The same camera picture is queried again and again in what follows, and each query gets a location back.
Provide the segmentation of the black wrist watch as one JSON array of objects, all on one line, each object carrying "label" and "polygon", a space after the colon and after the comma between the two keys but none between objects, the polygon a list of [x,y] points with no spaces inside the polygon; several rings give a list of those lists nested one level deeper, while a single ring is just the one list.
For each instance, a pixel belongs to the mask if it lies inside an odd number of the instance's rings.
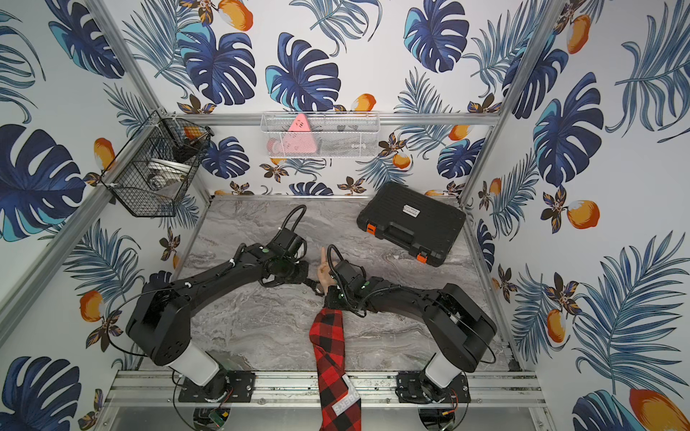
[{"label": "black wrist watch", "polygon": [[316,296],[320,296],[320,297],[325,297],[326,294],[328,293],[329,288],[332,285],[332,283],[330,281],[327,281],[325,284],[323,284],[320,281],[312,279],[312,278],[307,278],[303,282],[303,284],[308,286]]}]

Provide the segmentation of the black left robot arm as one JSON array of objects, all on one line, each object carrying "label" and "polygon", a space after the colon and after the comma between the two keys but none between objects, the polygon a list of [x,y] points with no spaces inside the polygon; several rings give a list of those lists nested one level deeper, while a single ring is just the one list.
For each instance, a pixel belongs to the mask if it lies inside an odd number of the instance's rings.
[{"label": "black left robot arm", "polygon": [[129,317],[126,333],[146,357],[168,366],[217,398],[224,391],[222,366],[192,341],[192,318],[240,287],[300,284],[308,275],[302,240],[238,247],[229,261],[195,276],[149,282]]}]

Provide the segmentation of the red plaid sleeved forearm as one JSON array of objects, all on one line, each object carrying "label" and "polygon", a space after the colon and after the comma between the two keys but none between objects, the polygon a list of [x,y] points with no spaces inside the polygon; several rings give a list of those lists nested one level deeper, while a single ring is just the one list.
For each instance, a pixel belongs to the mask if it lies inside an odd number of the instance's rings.
[{"label": "red plaid sleeved forearm", "polygon": [[316,358],[322,413],[320,429],[361,431],[361,398],[345,370],[342,312],[330,308],[318,312],[309,339]]}]

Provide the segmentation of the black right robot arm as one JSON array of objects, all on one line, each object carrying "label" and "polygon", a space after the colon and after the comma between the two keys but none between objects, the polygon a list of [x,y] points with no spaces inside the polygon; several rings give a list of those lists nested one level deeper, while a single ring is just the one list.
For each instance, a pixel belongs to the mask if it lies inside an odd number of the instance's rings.
[{"label": "black right robot arm", "polygon": [[360,267],[344,260],[326,265],[326,280],[334,287],[328,305],[352,312],[398,314],[426,325],[437,352],[420,380],[445,389],[462,373],[474,373],[490,351],[497,325],[461,287],[448,283],[442,289],[406,287],[381,277],[366,277]]}]

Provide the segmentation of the mannequin hand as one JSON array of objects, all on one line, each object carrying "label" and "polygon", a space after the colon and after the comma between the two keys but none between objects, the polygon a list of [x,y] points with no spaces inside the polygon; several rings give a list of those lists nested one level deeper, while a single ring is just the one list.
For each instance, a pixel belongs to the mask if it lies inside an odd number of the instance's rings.
[{"label": "mannequin hand", "polygon": [[328,256],[325,247],[321,249],[321,262],[317,269],[317,276],[319,280],[319,291],[326,295],[331,287],[334,287],[337,282],[331,275],[331,268],[328,263]]}]

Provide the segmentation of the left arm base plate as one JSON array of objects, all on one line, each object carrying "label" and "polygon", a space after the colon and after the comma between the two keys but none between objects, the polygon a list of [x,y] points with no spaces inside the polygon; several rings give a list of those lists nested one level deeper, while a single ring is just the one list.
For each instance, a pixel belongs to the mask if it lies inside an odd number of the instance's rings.
[{"label": "left arm base plate", "polygon": [[185,377],[177,400],[188,403],[249,403],[255,381],[255,373],[248,371],[220,370],[205,386],[198,386]]}]

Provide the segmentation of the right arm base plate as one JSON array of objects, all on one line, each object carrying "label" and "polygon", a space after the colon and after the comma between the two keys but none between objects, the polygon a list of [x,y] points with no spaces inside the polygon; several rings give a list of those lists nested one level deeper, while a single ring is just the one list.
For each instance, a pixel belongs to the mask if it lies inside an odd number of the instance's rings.
[{"label": "right arm base plate", "polygon": [[469,403],[469,383],[464,373],[457,375],[450,384],[441,388],[423,372],[405,371],[395,377],[395,394],[399,402],[412,404]]}]

